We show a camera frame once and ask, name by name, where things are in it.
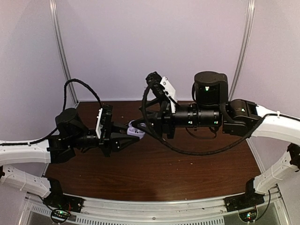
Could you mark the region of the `lavender charging case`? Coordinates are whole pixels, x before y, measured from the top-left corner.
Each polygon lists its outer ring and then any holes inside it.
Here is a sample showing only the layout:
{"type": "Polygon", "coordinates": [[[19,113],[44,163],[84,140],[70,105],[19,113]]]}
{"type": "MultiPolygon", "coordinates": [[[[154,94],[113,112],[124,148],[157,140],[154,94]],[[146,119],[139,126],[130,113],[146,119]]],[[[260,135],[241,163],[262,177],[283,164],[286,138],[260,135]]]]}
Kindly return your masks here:
{"type": "Polygon", "coordinates": [[[127,135],[136,136],[142,139],[145,136],[145,132],[133,127],[132,123],[134,120],[130,121],[127,128],[127,135]]]}

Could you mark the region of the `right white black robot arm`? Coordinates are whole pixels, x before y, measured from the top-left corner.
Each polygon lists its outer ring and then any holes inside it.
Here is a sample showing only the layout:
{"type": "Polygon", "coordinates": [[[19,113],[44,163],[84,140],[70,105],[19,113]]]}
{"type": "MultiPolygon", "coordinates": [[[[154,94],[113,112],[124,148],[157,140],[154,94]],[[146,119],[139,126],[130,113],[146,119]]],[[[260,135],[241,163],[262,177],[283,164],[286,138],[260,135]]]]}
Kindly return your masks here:
{"type": "Polygon", "coordinates": [[[173,138],[176,128],[209,128],[213,132],[238,136],[236,144],[250,137],[269,137],[289,142],[283,156],[270,169],[252,178],[240,203],[250,207],[279,181],[300,170],[300,120],[299,118],[272,111],[243,99],[228,99],[228,80],[222,73],[204,71],[194,76],[193,102],[178,103],[174,87],[167,77],[157,72],[146,77],[147,87],[143,94],[141,112],[143,131],[171,150],[192,156],[189,152],[172,146],[163,135],[173,138]]]}

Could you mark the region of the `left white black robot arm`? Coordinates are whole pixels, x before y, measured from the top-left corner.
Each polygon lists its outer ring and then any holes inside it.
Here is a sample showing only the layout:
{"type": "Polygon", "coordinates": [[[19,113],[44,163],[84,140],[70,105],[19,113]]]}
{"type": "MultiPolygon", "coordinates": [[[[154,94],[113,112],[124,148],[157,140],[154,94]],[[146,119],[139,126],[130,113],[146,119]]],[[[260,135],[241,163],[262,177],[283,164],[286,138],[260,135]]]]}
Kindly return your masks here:
{"type": "Polygon", "coordinates": [[[112,121],[112,109],[105,105],[98,111],[95,129],[84,125],[78,111],[68,108],[55,118],[58,135],[51,133],[40,140],[0,142],[0,182],[49,199],[57,208],[67,204],[60,182],[16,169],[19,163],[61,164],[75,156],[75,149],[100,148],[106,157],[141,140],[145,133],[132,124],[112,121]]]}

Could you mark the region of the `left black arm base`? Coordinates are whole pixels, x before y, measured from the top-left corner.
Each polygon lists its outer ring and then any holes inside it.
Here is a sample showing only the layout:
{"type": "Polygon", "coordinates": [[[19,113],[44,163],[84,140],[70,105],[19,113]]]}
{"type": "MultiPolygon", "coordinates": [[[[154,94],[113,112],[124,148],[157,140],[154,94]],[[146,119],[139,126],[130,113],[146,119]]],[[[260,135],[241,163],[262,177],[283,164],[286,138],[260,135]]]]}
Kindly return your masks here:
{"type": "Polygon", "coordinates": [[[47,178],[50,183],[50,193],[46,197],[43,198],[46,205],[69,210],[71,212],[80,213],[84,199],[81,197],[66,195],[63,193],[60,182],[53,178],[47,178]]]}

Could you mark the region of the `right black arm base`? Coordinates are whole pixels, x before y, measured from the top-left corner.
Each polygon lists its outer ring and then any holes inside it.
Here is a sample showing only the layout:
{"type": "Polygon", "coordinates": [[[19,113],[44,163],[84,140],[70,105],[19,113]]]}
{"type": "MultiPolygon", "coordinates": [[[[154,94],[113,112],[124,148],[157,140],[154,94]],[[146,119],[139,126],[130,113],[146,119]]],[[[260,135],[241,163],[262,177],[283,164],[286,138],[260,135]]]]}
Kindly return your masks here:
{"type": "Polygon", "coordinates": [[[243,210],[264,203],[264,195],[255,192],[254,178],[246,183],[246,191],[243,194],[224,198],[227,212],[243,210]]]}

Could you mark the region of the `left small circuit board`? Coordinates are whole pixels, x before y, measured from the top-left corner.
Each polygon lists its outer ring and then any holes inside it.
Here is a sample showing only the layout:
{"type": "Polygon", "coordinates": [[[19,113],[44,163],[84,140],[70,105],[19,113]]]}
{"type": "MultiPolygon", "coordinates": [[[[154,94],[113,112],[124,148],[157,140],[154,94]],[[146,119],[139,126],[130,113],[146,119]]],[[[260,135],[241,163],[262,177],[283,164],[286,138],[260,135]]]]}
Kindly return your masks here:
{"type": "Polygon", "coordinates": [[[53,209],[50,214],[50,219],[55,223],[64,223],[70,216],[71,214],[65,210],[53,209]]]}

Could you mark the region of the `small circuit board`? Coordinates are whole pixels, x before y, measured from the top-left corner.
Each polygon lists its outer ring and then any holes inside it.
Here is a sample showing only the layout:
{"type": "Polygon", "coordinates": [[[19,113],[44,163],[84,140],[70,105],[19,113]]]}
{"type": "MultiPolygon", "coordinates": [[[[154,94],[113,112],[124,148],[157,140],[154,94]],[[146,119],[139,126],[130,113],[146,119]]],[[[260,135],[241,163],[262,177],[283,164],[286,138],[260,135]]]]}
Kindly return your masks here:
{"type": "Polygon", "coordinates": [[[55,223],[64,223],[70,216],[71,214],[65,210],[53,209],[50,214],[50,219],[55,223]]]}
{"type": "Polygon", "coordinates": [[[258,212],[255,209],[239,212],[239,218],[241,219],[241,221],[243,221],[245,223],[253,222],[254,220],[256,220],[257,215],[258,215],[258,212]]]}

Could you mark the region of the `right small circuit board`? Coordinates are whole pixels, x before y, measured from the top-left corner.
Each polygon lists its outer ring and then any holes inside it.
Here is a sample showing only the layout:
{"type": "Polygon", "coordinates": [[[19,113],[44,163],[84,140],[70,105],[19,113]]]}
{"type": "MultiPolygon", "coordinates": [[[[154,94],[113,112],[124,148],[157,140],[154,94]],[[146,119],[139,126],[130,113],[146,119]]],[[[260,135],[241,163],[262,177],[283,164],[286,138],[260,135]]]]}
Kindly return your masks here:
{"type": "Polygon", "coordinates": [[[255,209],[239,212],[239,218],[241,219],[241,221],[243,221],[245,223],[253,222],[254,220],[256,220],[257,215],[258,215],[258,212],[255,209]]]}

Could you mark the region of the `right aluminium frame post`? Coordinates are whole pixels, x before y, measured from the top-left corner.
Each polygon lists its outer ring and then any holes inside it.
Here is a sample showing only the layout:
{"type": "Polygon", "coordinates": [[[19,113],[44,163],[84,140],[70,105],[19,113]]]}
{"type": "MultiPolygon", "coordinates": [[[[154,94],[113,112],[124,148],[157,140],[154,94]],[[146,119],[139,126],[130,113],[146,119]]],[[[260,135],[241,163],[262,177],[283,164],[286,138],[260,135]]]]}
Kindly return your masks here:
{"type": "Polygon", "coordinates": [[[233,100],[235,91],[238,86],[239,78],[243,69],[243,64],[247,54],[247,48],[251,37],[251,32],[253,28],[254,16],[255,16],[255,0],[248,0],[247,11],[246,11],[246,20],[244,26],[244,32],[240,47],[240,53],[237,61],[237,66],[235,69],[232,85],[229,92],[229,100],[233,100]]]}

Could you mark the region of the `aluminium frame post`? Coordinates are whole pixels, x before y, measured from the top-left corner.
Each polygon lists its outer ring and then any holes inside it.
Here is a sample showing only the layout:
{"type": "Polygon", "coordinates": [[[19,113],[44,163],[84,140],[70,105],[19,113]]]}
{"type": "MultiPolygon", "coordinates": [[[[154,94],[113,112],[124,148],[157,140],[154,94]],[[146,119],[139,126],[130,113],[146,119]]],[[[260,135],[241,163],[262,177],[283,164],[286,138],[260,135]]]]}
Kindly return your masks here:
{"type": "Polygon", "coordinates": [[[71,74],[67,62],[67,57],[63,45],[63,39],[60,29],[60,22],[59,22],[59,15],[58,15],[58,8],[57,8],[57,1],[56,0],[49,0],[49,8],[50,8],[50,14],[52,18],[52,24],[54,29],[54,35],[56,38],[58,53],[59,53],[59,59],[61,62],[63,74],[66,81],[69,81],[71,79],[71,74]]]}
{"type": "Polygon", "coordinates": [[[253,28],[254,16],[255,16],[255,0],[248,0],[247,11],[246,11],[246,20],[244,26],[244,32],[240,47],[240,53],[237,61],[237,66],[235,69],[232,85],[229,92],[229,100],[233,100],[235,91],[238,86],[239,78],[243,69],[243,64],[247,54],[247,48],[251,37],[251,32],[253,28]]]}

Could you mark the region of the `left aluminium frame post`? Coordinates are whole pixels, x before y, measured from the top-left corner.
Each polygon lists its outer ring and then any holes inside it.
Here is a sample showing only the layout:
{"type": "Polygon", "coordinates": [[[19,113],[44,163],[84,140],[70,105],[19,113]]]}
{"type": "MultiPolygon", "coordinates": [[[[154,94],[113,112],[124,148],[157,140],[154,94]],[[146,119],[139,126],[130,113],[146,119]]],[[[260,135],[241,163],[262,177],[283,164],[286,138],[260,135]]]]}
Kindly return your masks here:
{"type": "Polygon", "coordinates": [[[67,62],[67,57],[63,45],[63,39],[60,29],[60,22],[59,22],[59,15],[58,15],[58,8],[57,8],[57,1],[56,0],[49,0],[49,8],[50,8],[50,14],[52,18],[52,24],[54,29],[54,35],[56,38],[58,53],[59,53],[59,59],[61,62],[63,74],[66,81],[69,81],[71,79],[71,74],[67,62]]]}

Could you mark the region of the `front aluminium rail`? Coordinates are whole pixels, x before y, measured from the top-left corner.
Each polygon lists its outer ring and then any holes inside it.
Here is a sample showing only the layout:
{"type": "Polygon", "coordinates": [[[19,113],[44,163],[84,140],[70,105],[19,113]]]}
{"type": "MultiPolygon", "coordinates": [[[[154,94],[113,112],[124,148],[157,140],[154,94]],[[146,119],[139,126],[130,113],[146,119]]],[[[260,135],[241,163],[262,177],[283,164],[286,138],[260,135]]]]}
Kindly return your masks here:
{"type": "Polygon", "coordinates": [[[256,225],[289,225],[278,187],[263,204],[238,211],[227,210],[225,196],[197,200],[137,202],[83,198],[80,212],[72,212],[66,225],[246,225],[247,212],[257,210],[256,225]]]}

